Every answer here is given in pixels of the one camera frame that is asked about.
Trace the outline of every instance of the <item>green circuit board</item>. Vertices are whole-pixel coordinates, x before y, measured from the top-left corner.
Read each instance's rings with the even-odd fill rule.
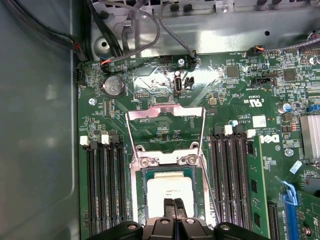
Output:
[[[286,190],[281,181],[294,185],[303,193],[305,178],[320,177],[318,169],[307,165],[310,160],[304,156],[300,126],[300,116],[309,114],[308,106],[320,104],[320,64],[311,64],[310,58],[314,57],[299,52],[269,52],[253,58],[241,51],[199,54],[195,67],[191,67],[187,55],[132,58],[110,64],[109,73],[101,71],[99,62],[81,64],[77,92],[78,135],[88,141],[79,149],[81,238],[86,239],[124,220],[133,219],[145,224],[148,217],[146,185],[149,179],[156,178],[153,172],[157,169],[147,168],[135,174],[138,210],[135,218],[130,173],[134,153],[126,113],[172,103],[184,108],[203,107],[205,114],[200,117],[163,113],[157,118],[132,120],[129,124],[134,145],[143,146],[146,151],[163,153],[189,149],[200,140],[204,117],[201,151],[207,164],[210,187],[214,196],[222,198],[223,202],[226,196],[218,197],[218,189],[225,188],[227,183],[223,181],[223,172],[215,172],[224,168],[223,156],[217,154],[215,157],[221,146],[217,141],[225,137],[225,126],[238,123],[233,131],[242,133],[237,135],[240,136],[239,142],[228,140],[225,151],[227,155],[230,153],[228,149],[231,151],[226,158],[234,161],[228,163],[229,169],[237,162],[240,153],[245,156],[244,172],[238,171],[237,178],[246,178],[247,189],[240,186],[239,191],[248,198],[240,197],[239,202],[234,200],[233,203],[245,206],[249,215],[244,217],[242,213],[247,224],[239,223],[237,217],[232,221],[272,238],[268,210],[272,202],[277,205],[278,239],[288,240],[289,223],[281,199]],[[177,75],[182,82],[179,91],[175,88]],[[102,89],[102,83],[110,76],[118,76],[124,82],[124,93],[120,97],[111,98]],[[186,81],[190,79],[194,82],[188,85]],[[258,85],[257,79],[262,79],[263,84]],[[291,106],[290,111],[280,113],[284,110],[281,106],[287,103]],[[100,149],[102,135],[108,135],[110,142],[116,143],[115,147]],[[236,157],[232,155],[233,149],[237,151]],[[290,157],[285,155],[288,149],[293,151]],[[293,173],[290,170],[297,161],[299,164]],[[172,171],[170,168],[161,166],[158,172]],[[205,207],[202,168],[175,168],[184,177],[191,178],[196,189],[193,195],[196,210],[194,216],[188,217],[214,222],[212,204],[210,212]],[[301,197],[299,205],[310,205],[310,201],[309,197]],[[320,217],[312,212],[307,215],[317,220]],[[222,218],[228,221],[232,216],[227,214]],[[314,232],[317,227],[310,226]],[[306,237],[301,230],[299,234],[299,239],[316,239],[315,234]]]

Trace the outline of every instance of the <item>ram slot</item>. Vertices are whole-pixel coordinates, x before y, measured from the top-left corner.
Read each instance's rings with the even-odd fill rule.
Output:
[[[96,199],[95,199],[95,169],[94,169],[94,153],[92,150],[86,151],[86,170],[87,170],[87,186],[88,186],[88,221],[89,235],[96,234]]]
[[[221,179],[219,176],[219,141],[215,140],[215,136],[211,140],[211,167],[212,167],[212,177],[213,177],[213,193],[214,193],[214,198],[215,202],[218,206],[217,210],[218,212],[215,213],[215,215],[220,216],[222,219],[223,215],[223,205],[222,205],[222,189],[221,189]]]
[[[224,212],[224,221],[232,223],[232,213],[231,213],[231,205],[230,205],[230,188],[229,188],[229,178],[228,178],[228,160],[227,160],[227,150],[228,146],[226,146],[225,135],[220,134],[220,140],[218,144],[218,154],[220,159],[221,169],[220,174],[222,175],[222,198],[225,205],[223,209]]]
[[[249,196],[249,181],[248,181],[248,164],[247,164],[247,151],[246,151],[246,138],[245,133],[236,134],[236,154],[238,162],[238,174],[241,181],[239,181],[240,199],[241,199],[241,214],[243,227],[252,231],[252,216]]]
[[[103,149],[97,150],[98,171],[97,171],[97,183],[98,183],[98,203],[99,203],[99,221],[100,231],[104,231],[107,226],[107,181],[106,181],[106,160]]]
[[[116,205],[116,183],[115,183],[115,158],[114,148],[108,148],[106,151],[106,170],[108,183],[108,212],[110,228],[117,224],[117,205]]]
[[[124,160],[124,149],[118,147],[116,149],[116,160],[117,160],[117,175],[118,175],[118,190],[119,190],[119,215],[120,222],[127,220],[126,211],[126,176],[125,176],[125,160]]]
[[[231,194],[230,198],[232,200],[233,206],[233,224],[238,226],[243,226],[242,222],[242,213],[241,213],[241,201],[240,201],[240,179],[238,172],[238,156],[237,156],[237,139],[234,135],[230,136],[228,141],[229,151],[228,151],[228,160],[229,160],[229,180],[231,185]]]

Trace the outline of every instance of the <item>screw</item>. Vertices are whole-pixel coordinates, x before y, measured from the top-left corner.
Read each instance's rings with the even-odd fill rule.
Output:
[[[89,101],[88,101],[88,103],[89,103],[90,106],[94,106],[94,105],[96,105],[97,100],[94,99],[94,98],[90,98]]]
[[[140,164],[141,164],[142,167],[148,167],[148,165],[149,165],[149,159],[146,158],[146,157],[142,158],[142,159],[140,160]]]
[[[196,159],[193,156],[188,157],[187,159],[189,164],[195,164],[196,163]]]
[[[195,220],[188,218],[187,220],[185,220],[187,224],[194,224]]]
[[[226,12],[228,12],[228,10],[229,10],[228,5],[223,5],[222,11],[223,11],[224,13],[226,13]]]
[[[225,224],[222,224],[220,226],[221,229],[225,230],[225,231],[229,231],[230,230],[230,227],[228,225],[225,225]]]
[[[136,229],[137,228],[137,226],[135,226],[135,225],[129,225],[128,226],[128,229],[130,229],[130,230],[133,230],[133,229]]]
[[[178,65],[179,65],[180,67],[183,67],[183,66],[185,65],[185,60],[182,59],[182,58],[180,58],[180,59],[178,60]]]
[[[287,148],[286,150],[284,150],[284,155],[286,155],[287,157],[292,157],[294,154],[295,152],[291,148]]]

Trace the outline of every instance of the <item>capacitor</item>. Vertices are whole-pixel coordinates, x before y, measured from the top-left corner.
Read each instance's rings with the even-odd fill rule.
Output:
[[[232,127],[235,127],[239,124],[239,122],[237,120],[230,120],[228,124],[231,125]]]
[[[100,87],[112,99],[121,97],[126,90],[125,82],[119,76],[108,77]]]
[[[287,148],[286,150],[284,150],[284,155],[286,155],[287,157],[292,157],[294,154],[295,152],[291,148]]]
[[[278,105],[278,112],[281,114],[285,114],[286,112],[291,111],[291,105],[289,103],[279,104]]]

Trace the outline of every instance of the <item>black pcie slot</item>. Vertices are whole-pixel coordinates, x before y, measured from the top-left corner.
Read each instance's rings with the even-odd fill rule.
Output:
[[[280,240],[280,229],[278,221],[278,206],[272,201],[268,202],[269,225],[271,240]]]
[[[114,148],[110,147],[106,151],[106,170],[108,183],[108,210],[110,227],[117,224],[117,205],[116,205],[116,176],[115,176],[115,158]]]
[[[119,215],[120,222],[127,220],[126,211],[126,177],[125,177],[125,160],[124,149],[118,147],[116,149],[117,175],[118,175],[118,195],[119,195]]]
[[[233,200],[233,223],[238,226],[243,226],[241,200],[240,200],[240,179],[238,172],[238,158],[237,158],[237,140],[234,135],[230,136],[229,142],[229,157],[230,160],[230,179],[231,179],[231,199]]]
[[[222,206],[222,189],[220,184],[220,176],[219,176],[219,142],[217,140],[211,140],[211,161],[212,161],[212,176],[213,176],[213,192],[215,202],[217,204],[218,212],[216,215],[222,218],[223,216],[223,206]]]
[[[246,151],[246,138],[245,133],[237,133],[236,135],[236,155],[238,174],[240,176],[239,189],[241,199],[241,214],[243,227],[252,231],[252,216],[251,216],[251,203],[249,196],[249,181],[248,181],[248,165],[247,165],[247,151]]]
[[[96,201],[95,201],[95,170],[94,170],[94,152],[86,151],[86,169],[88,185],[88,226],[89,235],[96,234]]]
[[[231,213],[231,205],[230,205],[230,190],[229,190],[229,179],[228,179],[228,163],[227,163],[227,156],[226,156],[226,145],[225,145],[225,135],[220,135],[219,141],[219,148],[218,154],[221,165],[219,166],[221,171],[220,174],[222,175],[222,201],[224,203],[225,208],[223,209],[224,212],[224,221],[232,223],[232,213]]]

